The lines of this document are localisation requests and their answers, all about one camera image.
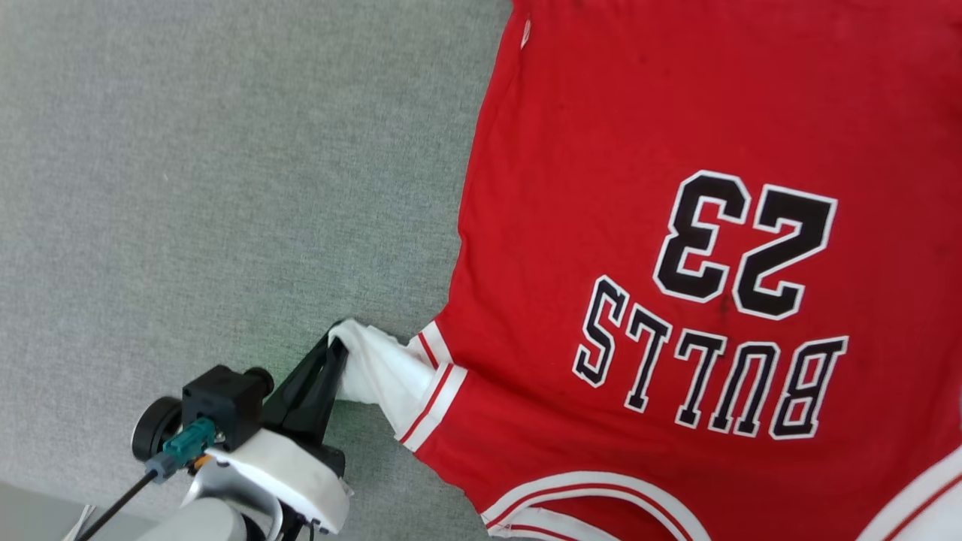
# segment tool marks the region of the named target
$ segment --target red jersey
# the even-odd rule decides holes
[[[896,535],[962,474],[960,29],[518,0],[401,442],[496,535]]]

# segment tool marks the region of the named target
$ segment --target red and white stripe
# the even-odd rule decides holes
[[[397,434],[401,445],[415,452],[441,423],[465,382],[468,371],[454,366],[451,362],[451,353],[435,322],[424,327],[408,344],[408,349],[422,362],[437,369],[418,404],[414,418]]]
[[[856,541],[962,538],[962,448],[908,484]]]
[[[489,535],[549,540],[612,541],[611,534],[574,517],[532,508],[539,502],[601,496],[632,502],[654,516],[678,541],[710,541],[708,532],[677,498],[640,479],[610,472],[568,472],[516,487],[481,513]]]
[[[447,349],[447,344],[444,343],[444,338],[435,322],[428,323],[424,330],[411,339],[408,349],[431,368],[436,369],[440,365],[451,364],[451,352]]]

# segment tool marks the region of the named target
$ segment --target teal connector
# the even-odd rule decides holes
[[[217,428],[213,421],[207,418],[198,419],[167,440],[164,443],[164,453],[174,459],[178,468],[183,468],[188,462],[204,454],[204,451],[214,444],[216,435]]]

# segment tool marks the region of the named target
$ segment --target jersey lettering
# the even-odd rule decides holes
[[[705,203],[718,205],[718,219],[745,223],[750,197],[742,179],[699,171],[681,183],[671,209],[670,234],[662,243],[654,280],[662,293],[695,302],[720,295],[728,266],[702,261],[698,270],[685,269],[689,255],[712,254],[719,227],[700,220]]]
[[[738,346],[735,353],[735,364],[728,373],[728,379],[724,384],[722,398],[712,416],[712,423],[709,426],[718,432],[728,432],[732,422],[732,409],[735,402],[741,396],[743,383],[745,382],[748,365],[751,361],[758,368],[755,371],[755,379],[748,391],[745,407],[742,415],[738,418],[733,433],[740,436],[754,437],[758,433],[758,417],[761,414],[761,405],[765,402],[765,397],[772,386],[772,376],[774,374],[775,363],[778,361],[778,345],[772,342],[746,342]]]
[[[597,358],[592,361],[592,350],[584,344],[578,345],[574,355],[574,366],[571,368],[578,377],[584,379],[593,387],[604,383],[608,375],[608,365],[615,355],[615,340],[603,326],[601,326],[602,311],[607,308],[607,318],[615,327],[621,327],[624,308],[628,304],[628,293],[608,276],[601,276],[595,281],[592,301],[585,315],[582,327],[585,340],[597,351]]]
[[[698,332],[692,329],[681,331],[681,338],[678,339],[678,346],[674,356],[676,359],[687,361],[690,359],[693,349],[700,351],[698,366],[695,368],[695,377],[692,378],[692,385],[688,388],[688,397],[685,403],[678,408],[675,422],[689,428],[697,428],[698,421],[701,419],[701,397],[705,393],[705,384],[715,365],[715,360],[724,355],[724,347],[727,339],[716,334]]]
[[[762,287],[762,280],[825,248],[836,203],[812,193],[765,186],[753,227],[776,234],[785,227],[795,230],[742,256],[733,292],[739,311],[770,320],[798,312],[805,286],[779,281],[770,290]]]
[[[701,221],[705,204],[716,205],[716,218],[744,224],[751,196],[737,176],[702,170],[678,187],[669,219],[669,234],[655,263],[654,281],[665,295],[708,302],[721,294],[729,266],[702,261],[686,269],[690,255],[712,256],[720,227]],[[752,227],[773,234],[791,232],[742,255],[732,294],[744,314],[784,320],[798,313],[805,286],[780,280],[775,289],[762,281],[828,246],[838,201],[814,193],[766,184]]]
[[[819,410],[825,398],[825,389],[832,376],[835,362],[846,353],[848,336],[806,342],[795,350],[792,368],[785,379],[785,389],[775,407],[775,416],[769,434],[776,440],[815,437],[819,429]],[[804,381],[809,363],[817,363],[813,376]],[[795,408],[801,412],[793,415]]]
[[[642,366],[638,369],[635,376],[635,387],[624,402],[624,407],[644,413],[648,402],[646,391],[648,383],[651,381],[651,374],[654,371],[655,363],[658,362],[658,355],[661,348],[671,336],[671,325],[664,320],[648,312],[644,306],[635,303],[631,310],[631,321],[628,324],[628,337],[638,342],[642,338],[642,331],[647,331],[648,341],[645,344],[645,353],[642,356]]]

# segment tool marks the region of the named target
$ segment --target white cloth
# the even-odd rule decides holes
[[[394,432],[401,431],[416,415],[435,369],[393,336],[354,320],[331,328],[328,340],[335,337],[348,351],[338,399],[380,405]]]

